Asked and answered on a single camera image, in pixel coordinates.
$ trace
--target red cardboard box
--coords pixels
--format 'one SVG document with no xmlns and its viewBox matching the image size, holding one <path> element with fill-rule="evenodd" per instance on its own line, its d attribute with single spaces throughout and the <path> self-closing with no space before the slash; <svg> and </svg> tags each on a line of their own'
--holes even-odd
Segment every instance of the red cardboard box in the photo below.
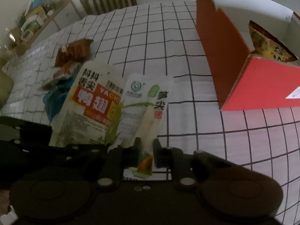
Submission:
<svg viewBox="0 0 300 225">
<path fill-rule="evenodd" d="M 271 0 L 197 0 L 196 29 L 223 111 L 300 106 L 300 67 L 259 55 L 250 20 L 300 56 L 300 20 Z"/>
</svg>

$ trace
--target red label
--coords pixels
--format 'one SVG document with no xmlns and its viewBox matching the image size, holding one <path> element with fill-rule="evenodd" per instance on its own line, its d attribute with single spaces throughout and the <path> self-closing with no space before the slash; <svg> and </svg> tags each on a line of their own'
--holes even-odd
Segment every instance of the red label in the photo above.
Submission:
<svg viewBox="0 0 300 225">
<path fill-rule="evenodd" d="M 84 116 L 109 126 L 120 97 L 98 84 L 94 92 L 77 86 L 72 100 L 85 107 Z"/>
<path fill-rule="evenodd" d="M 161 119 L 162 116 L 163 116 L 163 111 L 155 111 L 154 112 L 155 119 Z"/>
</svg>

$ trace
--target white tablecloth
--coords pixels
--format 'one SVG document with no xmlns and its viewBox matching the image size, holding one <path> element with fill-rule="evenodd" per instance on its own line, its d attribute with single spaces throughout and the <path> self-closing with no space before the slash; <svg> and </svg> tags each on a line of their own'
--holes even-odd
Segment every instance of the white tablecloth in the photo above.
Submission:
<svg viewBox="0 0 300 225">
<path fill-rule="evenodd" d="M 83 20 L 52 35 L 4 68 L 15 85 L 0 114 L 49 124 L 40 81 L 54 70 L 61 45 L 93 39 L 92 58 L 132 72 L 171 75 L 175 89 L 159 138 L 185 153 L 202 149 L 266 174 L 282 186 L 276 218 L 300 220 L 300 107 L 220 112 L 214 84 L 195 29 L 195 2 L 143 4 Z M 153 179 L 170 179 L 167 170 Z"/>
</svg>

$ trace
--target blue plastic bag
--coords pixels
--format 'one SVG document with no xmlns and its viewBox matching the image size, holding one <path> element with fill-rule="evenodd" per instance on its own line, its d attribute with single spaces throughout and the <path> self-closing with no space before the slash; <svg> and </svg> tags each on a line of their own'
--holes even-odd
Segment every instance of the blue plastic bag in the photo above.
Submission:
<svg viewBox="0 0 300 225">
<path fill-rule="evenodd" d="M 50 123 L 54 116 L 60 112 L 73 82 L 74 78 L 61 80 L 44 96 L 43 102 Z"/>
</svg>

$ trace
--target plastic wrapper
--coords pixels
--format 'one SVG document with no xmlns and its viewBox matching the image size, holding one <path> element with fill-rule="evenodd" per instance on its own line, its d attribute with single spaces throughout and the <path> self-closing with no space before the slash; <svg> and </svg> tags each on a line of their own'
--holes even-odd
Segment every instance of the plastic wrapper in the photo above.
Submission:
<svg viewBox="0 0 300 225">
<path fill-rule="evenodd" d="M 128 148 L 142 140 L 139 166 L 126 178 L 152 175 L 153 140 L 166 114 L 174 85 L 172 77 L 131 74 L 127 80 L 107 64 L 86 62 L 74 81 L 60 113 L 52 122 L 51 146 L 111 144 Z"/>
<path fill-rule="evenodd" d="M 68 80 L 72 77 L 76 77 L 77 73 L 81 69 L 82 64 L 75 61 L 68 61 L 65 65 L 60 67 L 53 75 L 48 79 L 42 81 L 42 86 L 39 88 L 41 91 L 49 91 L 55 87 L 60 80 Z"/>
<path fill-rule="evenodd" d="M 286 63 L 298 60 L 282 42 L 252 20 L 249 22 L 249 31 L 255 48 L 253 54 Z"/>
<path fill-rule="evenodd" d="M 152 175 L 153 140 L 165 117 L 173 85 L 172 77 L 129 76 L 121 98 L 123 110 L 114 146 L 133 146 L 135 138 L 139 137 L 142 140 L 142 153 L 139 166 L 125 171 L 125 177 L 146 179 Z"/>
<path fill-rule="evenodd" d="M 49 122 L 52 122 L 54 116 L 59 113 L 73 82 L 73 78 L 61 80 L 43 97 Z"/>
<path fill-rule="evenodd" d="M 90 45 L 93 40 L 81 39 L 62 46 L 56 56 L 55 67 L 62 67 L 68 61 L 83 62 L 90 56 Z"/>
<path fill-rule="evenodd" d="M 125 80 L 107 64 L 87 61 L 52 121 L 50 145 L 111 142 L 106 133 L 124 86 Z"/>
</svg>

